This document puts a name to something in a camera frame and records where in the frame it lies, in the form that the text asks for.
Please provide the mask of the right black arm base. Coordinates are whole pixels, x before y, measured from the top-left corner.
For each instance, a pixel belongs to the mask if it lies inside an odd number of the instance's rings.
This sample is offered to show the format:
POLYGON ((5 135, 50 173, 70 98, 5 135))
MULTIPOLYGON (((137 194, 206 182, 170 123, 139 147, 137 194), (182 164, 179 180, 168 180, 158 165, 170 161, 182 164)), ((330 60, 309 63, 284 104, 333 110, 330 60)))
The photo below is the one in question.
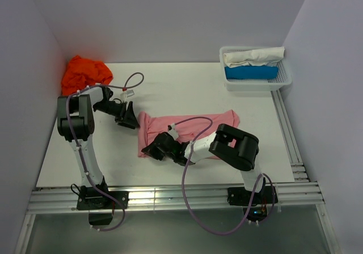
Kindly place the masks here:
MULTIPOLYGON (((243 187, 230 187, 227 189, 227 202, 231 206, 242 206, 246 214, 252 192, 243 187)), ((262 221, 268 216, 267 205, 278 203, 278 197, 274 186, 264 186, 261 192, 254 194, 251 209, 247 214, 247 219, 251 222, 262 221)))

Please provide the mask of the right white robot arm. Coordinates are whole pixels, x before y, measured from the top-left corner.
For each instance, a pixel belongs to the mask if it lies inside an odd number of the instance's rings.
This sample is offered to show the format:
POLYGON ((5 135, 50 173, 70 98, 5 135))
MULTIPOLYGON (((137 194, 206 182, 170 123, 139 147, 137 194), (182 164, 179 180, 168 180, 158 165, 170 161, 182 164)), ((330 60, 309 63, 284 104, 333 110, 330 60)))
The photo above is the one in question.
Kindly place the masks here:
POLYGON ((257 203, 265 196, 265 178, 255 163, 259 153, 257 137, 227 124, 220 124, 215 132, 195 142, 180 142, 178 136, 176 125, 172 124, 142 152, 156 160, 170 158, 181 166, 214 156, 241 172, 250 202, 257 203))

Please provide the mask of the pink t shirt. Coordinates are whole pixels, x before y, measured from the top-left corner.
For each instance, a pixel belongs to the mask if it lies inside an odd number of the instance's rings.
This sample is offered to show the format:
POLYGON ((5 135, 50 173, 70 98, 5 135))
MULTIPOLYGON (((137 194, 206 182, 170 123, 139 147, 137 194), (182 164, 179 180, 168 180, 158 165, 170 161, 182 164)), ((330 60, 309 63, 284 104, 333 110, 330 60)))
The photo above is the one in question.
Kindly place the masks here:
POLYGON ((159 133, 166 132, 169 125, 179 121, 182 121, 182 123, 176 126, 176 131, 180 142, 194 139, 203 129, 205 132, 201 134, 200 138, 204 138, 215 132, 219 124, 227 124, 233 127, 238 127, 240 124, 240 118, 233 110, 219 114, 203 115, 203 118, 198 119, 195 115, 151 117, 142 111, 138 115, 140 128, 138 130, 137 156, 139 158, 147 157, 142 149, 151 144, 159 133))

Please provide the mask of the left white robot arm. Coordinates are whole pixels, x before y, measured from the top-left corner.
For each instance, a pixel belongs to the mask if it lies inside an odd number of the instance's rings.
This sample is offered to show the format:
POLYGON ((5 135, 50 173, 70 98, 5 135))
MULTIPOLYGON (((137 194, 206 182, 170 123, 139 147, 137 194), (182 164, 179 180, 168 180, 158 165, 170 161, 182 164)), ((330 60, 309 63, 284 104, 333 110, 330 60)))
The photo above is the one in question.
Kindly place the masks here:
POLYGON ((114 198, 94 151, 94 112, 112 116, 118 126, 140 127, 133 102, 112 97, 113 91, 109 87, 95 85, 57 99, 57 130, 73 149, 82 176, 78 198, 82 202, 90 201, 97 208, 108 206, 114 198))

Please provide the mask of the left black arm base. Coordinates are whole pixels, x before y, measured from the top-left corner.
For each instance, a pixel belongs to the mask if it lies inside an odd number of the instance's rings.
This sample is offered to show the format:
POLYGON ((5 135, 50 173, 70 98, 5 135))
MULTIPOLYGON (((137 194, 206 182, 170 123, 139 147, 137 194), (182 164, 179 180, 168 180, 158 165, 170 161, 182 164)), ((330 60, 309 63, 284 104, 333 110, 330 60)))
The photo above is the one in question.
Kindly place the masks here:
POLYGON ((109 191, 106 183, 98 185, 97 188, 106 192, 113 199, 96 191, 93 187, 77 186, 72 184, 71 191, 77 195, 77 211, 88 211, 88 222, 93 226, 108 226, 112 220, 116 209, 126 209, 128 207, 129 192, 128 191, 109 191))

